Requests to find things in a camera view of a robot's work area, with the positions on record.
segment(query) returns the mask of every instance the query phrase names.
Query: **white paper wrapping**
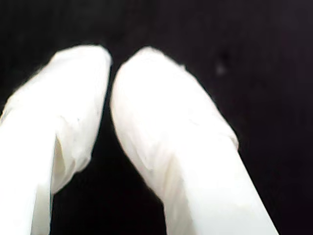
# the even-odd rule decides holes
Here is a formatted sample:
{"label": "white paper wrapping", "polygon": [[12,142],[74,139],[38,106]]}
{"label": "white paper wrapping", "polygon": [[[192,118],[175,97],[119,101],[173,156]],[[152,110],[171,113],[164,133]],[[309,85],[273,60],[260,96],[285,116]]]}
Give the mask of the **white paper wrapping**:
{"label": "white paper wrapping", "polygon": [[47,235],[50,195],[90,161],[111,67],[100,46],[57,52],[0,118],[0,234]]}
{"label": "white paper wrapping", "polygon": [[124,152],[164,203],[168,235],[278,235],[233,130],[183,66],[141,49],[118,71],[110,106]]}

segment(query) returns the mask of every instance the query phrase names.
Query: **dark background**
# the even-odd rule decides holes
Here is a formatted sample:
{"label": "dark background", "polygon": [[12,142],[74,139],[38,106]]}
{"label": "dark background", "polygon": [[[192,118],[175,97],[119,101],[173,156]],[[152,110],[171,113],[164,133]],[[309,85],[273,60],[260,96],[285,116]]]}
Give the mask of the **dark background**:
{"label": "dark background", "polygon": [[[313,234],[312,13],[310,0],[1,0],[0,105],[57,50],[89,43],[112,54],[110,97],[120,64],[152,45],[186,65],[234,128],[280,234]],[[166,233],[108,104],[90,165],[54,198],[52,235]]]}

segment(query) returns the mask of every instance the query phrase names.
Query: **rounded tip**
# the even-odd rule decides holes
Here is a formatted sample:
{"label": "rounded tip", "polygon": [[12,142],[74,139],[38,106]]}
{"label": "rounded tip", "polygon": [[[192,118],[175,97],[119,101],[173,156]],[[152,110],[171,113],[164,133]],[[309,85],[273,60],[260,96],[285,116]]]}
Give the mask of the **rounded tip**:
{"label": "rounded tip", "polygon": [[68,59],[86,59],[86,60],[99,60],[104,59],[111,63],[111,55],[101,45],[80,45],[61,50],[52,57],[51,61],[68,60]]}

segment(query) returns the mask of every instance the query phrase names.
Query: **white cylindrical object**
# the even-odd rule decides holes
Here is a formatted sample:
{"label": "white cylindrical object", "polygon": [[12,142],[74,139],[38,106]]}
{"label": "white cylindrical object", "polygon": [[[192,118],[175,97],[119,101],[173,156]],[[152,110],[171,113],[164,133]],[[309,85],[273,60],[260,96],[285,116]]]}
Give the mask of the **white cylindrical object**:
{"label": "white cylindrical object", "polygon": [[182,66],[141,49],[118,71],[110,107],[124,152],[164,203],[168,235],[278,235],[236,135]]}
{"label": "white cylindrical object", "polygon": [[90,161],[111,67],[101,46],[57,52],[0,118],[0,234],[48,235],[50,196]]}

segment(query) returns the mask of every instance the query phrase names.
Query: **black background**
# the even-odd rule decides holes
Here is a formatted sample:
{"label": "black background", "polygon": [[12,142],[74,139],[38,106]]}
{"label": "black background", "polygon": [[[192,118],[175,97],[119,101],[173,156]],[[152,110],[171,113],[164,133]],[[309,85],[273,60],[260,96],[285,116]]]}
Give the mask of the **black background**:
{"label": "black background", "polygon": [[[313,234],[312,13],[310,0],[1,0],[0,102],[57,50],[90,43],[112,54],[110,97],[120,64],[152,45],[186,65],[234,128],[280,234]],[[54,198],[51,234],[166,234],[109,99],[90,165]]]}

